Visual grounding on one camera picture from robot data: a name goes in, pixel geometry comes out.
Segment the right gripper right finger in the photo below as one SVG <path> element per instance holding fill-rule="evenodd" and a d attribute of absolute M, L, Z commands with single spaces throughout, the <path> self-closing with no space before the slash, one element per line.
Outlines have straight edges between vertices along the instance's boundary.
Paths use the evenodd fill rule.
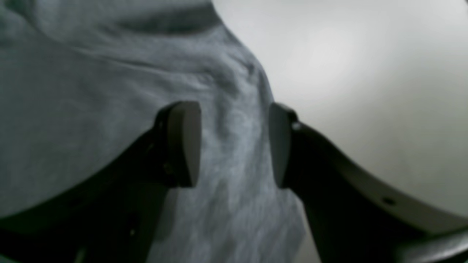
<path fill-rule="evenodd" d="M 466 263 L 467 218 L 381 181 L 280 103 L 269 106 L 276 185 L 303 204 L 323 263 Z"/>

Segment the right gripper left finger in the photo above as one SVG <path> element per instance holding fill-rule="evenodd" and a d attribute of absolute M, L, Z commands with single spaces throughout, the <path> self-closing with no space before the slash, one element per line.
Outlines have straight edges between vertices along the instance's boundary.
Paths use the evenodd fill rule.
<path fill-rule="evenodd" d="M 197 185 L 200 103 L 159 110 L 151 130 L 84 182 L 1 218 L 1 256 L 17 263 L 144 263 L 169 190 Z"/>

